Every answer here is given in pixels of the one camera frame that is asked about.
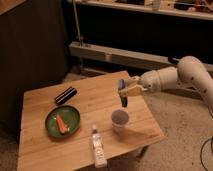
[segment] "table top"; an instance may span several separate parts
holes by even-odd
[[[125,109],[130,120],[126,130],[116,134],[111,113],[121,108],[118,80],[126,71],[28,91],[24,94],[18,170],[70,171],[94,164],[91,131],[95,124],[103,138],[107,159],[148,146],[165,138],[143,96],[129,97]],[[56,105],[54,98],[68,87],[78,93],[65,105],[80,112],[80,128],[72,136],[53,140],[47,135],[45,119]]]

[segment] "concrete floor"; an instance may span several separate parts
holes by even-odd
[[[64,81],[84,79],[86,76],[69,73]],[[162,142],[151,145],[141,160],[138,151],[109,160],[113,171],[202,171],[200,149],[213,136],[213,118],[201,99],[171,93],[144,94],[154,117],[166,135]],[[0,129],[0,170],[16,170],[17,143]],[[204,163],[213,170],[210,143],[204,149]],[[80,171],[95,170],[93,166]]]

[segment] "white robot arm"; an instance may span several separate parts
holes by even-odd
[[[119,87],[121,98],[139,95],[143,91],[157,92],[166,89],[193,87],[210,109],[213,109],[213,80],[202,62],[192,56],[180,59],[176,68],[167,67],[148,71],[140,77],[135,76],[123,80],[123,82],[119,81]]]

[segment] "orange carrot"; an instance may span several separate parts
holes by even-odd
[[[56,121],[61,134],[64,134],[69,131],[67,125],[64,123],[59,114],[56,115]]]

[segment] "paper cup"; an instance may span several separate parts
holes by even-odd
[[[129,114],[122,109],[112,112],[112,126],[115,132],[122,132],[129,121]]]

